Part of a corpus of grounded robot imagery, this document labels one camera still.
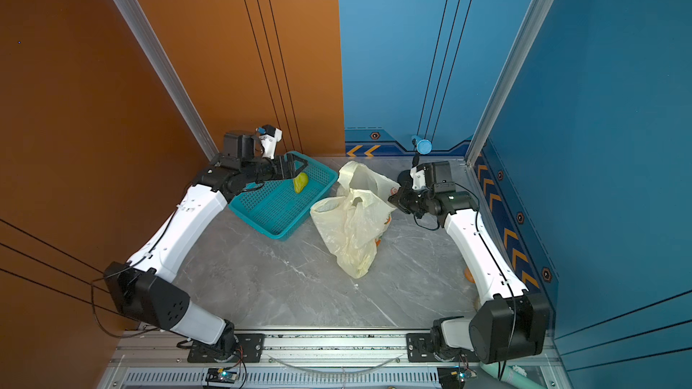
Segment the green pear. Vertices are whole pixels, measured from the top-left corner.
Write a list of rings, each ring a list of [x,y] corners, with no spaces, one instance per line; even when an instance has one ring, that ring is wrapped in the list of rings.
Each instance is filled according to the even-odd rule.
[[[309,183],[309,177],[306,172],[299,173],[295,178],[293,178],[293,187],[296,194],[301,194],[307,187]]]

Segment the yellow printed plastic bag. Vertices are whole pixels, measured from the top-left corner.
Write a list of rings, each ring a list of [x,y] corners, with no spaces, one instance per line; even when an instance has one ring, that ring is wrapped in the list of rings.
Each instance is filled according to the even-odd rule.
[[[364,277],[371,268],[395,207],[389,198],[399,185],[366,165],[350,161],[339,170],[337,195],[310,209],[324,245],[351,278]]]

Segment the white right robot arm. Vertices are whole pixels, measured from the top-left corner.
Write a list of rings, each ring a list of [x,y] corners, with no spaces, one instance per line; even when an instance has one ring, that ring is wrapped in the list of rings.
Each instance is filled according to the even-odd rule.
[[[402,171],[396,181],[399,189],[389,203],[416,219],[434,216],[461,251],[479,293],[474,316],[434,322],[434,355],[447,361],[470,353],[493,364],[541,354],[551,306],[510,268],[488,234],[479,198],[453,180],[450,163],[419,164]]]

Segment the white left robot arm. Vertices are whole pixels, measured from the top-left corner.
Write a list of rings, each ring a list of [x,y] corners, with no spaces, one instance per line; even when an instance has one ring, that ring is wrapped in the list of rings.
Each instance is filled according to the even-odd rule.
[[[299,154],[277,154],[281,139],[281,130],[269,125],[252,134],[223,137],[223,149],[192,180],[158,232],[126,263],[114,262],[104,271],[118,313],[194,340],[222,356],[235,351],[234,325],[195,304],[173,281],[209,223],[234,198],[268,182],[297,178],[307,168],[307,159]]]

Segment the blue microphone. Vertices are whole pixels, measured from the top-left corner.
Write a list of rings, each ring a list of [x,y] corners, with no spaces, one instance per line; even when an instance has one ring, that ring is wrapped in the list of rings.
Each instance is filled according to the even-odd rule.
[[[414,146],[414,150],[419,155],[428,155],[432,152],[433,149],[432,142],[419,135],[414,135],[412,137],[412,144]]]

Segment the teal plastic basket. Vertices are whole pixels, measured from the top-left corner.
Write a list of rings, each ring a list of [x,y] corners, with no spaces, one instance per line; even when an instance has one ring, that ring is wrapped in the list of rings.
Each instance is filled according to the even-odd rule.
[[[290,151],[306,161],[307,185],[297,193],[292,180],[270,181],[259,191],[236,196],[229,209],[257,232],[285,241],[310,216],[311,207],[328,196],[338,173],[302,153]]]

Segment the green tube object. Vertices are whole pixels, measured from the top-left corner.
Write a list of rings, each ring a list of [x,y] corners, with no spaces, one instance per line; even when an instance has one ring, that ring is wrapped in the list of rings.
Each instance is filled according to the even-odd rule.
[[[495,376],[498,381],[511,385],[519,389],[541,388],[527,376],[517,373],[511,367],[504,367],[502,364],[480,364],[480,368],[490,376]]]

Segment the left circuit board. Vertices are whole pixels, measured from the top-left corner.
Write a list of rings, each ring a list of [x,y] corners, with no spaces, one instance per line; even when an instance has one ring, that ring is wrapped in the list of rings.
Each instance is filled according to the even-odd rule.
[[[208,387],[228,388],[238,382],[238,371],[230,368],[209,368],[205,373],[205,385]]]

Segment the aluminium corner post right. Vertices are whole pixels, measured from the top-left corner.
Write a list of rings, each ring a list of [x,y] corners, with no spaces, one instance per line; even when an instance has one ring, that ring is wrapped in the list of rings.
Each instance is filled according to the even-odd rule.
[[[464,157],[468,167],[475,166],[553,3],[531,0]]]

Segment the aluminium corner post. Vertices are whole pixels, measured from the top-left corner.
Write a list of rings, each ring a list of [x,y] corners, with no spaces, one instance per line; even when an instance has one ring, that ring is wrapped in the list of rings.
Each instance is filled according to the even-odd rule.
[[[218,149],[138,0],[113,0],[201,150],[212,160]]]
[[[531,0],[464,157],[468,167],[475,166],[553,3]]]

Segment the aluminium corner post left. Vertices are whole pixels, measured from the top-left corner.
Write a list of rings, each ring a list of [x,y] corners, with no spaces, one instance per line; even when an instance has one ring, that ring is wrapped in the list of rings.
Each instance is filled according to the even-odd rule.
[[[113,0],[201,150],[212,160],[218,149],[138,0]]]

